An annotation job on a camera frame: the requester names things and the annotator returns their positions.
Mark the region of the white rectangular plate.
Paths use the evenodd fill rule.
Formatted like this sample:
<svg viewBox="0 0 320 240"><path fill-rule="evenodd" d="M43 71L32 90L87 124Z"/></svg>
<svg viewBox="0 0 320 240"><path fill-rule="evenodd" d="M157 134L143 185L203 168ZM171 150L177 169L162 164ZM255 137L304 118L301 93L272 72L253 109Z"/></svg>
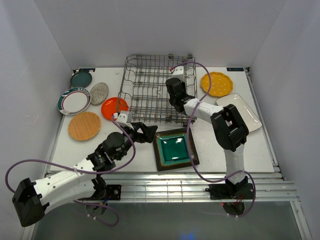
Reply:
<svg viewBox="0 0 320 240"><path fill-rule="evenodd" d="M259 118L238 93L220 97L216 100L216 104L221 107L226 107L230 104L234 105L239 111L250 133L262 127Z"/></svg>

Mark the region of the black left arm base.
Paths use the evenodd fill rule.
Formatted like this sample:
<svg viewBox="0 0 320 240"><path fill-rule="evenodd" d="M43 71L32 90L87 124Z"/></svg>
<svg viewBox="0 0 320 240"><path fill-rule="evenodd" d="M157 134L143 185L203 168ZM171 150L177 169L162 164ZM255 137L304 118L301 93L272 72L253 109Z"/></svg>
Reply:
<svg viewBox="0 0 320 240"><path fill-rule="evenodd" d="M97 188L92 197L95 200L111 200L111 201L118 201L121 199L122 193L122 185L120 184L107 184L100 186Z"/></svg>

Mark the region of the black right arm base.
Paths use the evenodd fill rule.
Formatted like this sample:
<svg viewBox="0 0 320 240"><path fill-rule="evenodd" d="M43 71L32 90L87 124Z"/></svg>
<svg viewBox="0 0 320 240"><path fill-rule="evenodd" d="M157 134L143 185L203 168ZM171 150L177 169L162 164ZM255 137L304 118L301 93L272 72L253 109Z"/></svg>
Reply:
<svg viewBox="0 0 320 240"><path fill-rule="evenodd" d="M252 200L255 193L251 183L247 183L239 189L232 188L226 183L209 184L205 191L209 193L211 200Z"/></svg>

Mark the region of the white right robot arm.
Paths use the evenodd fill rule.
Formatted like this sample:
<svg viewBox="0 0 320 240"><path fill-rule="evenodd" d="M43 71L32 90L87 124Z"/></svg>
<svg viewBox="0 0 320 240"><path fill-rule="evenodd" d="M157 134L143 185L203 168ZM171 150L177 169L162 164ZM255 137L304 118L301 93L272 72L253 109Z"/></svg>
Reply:
<svg viewBox="0 0 320 240"><path fill-rule="evenodd" d="M178 78L170 78L165 82L169 103L174 109L189 117L187 133L190 132L191 120L196 117L212 125L217 143L223 148L226 177L211 181L219 186L230 198L237 199L244 194L248 177L244 167L244 147L249 134L236 106L225 107L209 104L188 95L186 85Z"/></svg>

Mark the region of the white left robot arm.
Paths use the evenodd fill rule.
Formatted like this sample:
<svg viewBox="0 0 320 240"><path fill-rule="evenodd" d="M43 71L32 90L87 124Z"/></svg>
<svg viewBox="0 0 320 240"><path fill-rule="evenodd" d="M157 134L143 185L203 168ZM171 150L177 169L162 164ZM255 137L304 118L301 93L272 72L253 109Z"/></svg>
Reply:
<svg viewBox="0 0 320 240"><path fill-rule="evenodd" d="M12 197L21 226L31 226L49 211L73 201L114 199L102 176L115 172L115 161L134 149L135 143L151 143L157 129L156 125L130 123L121 127L120 132L110 133L93 153L73 167L35 181L22 180Z"/></svg>

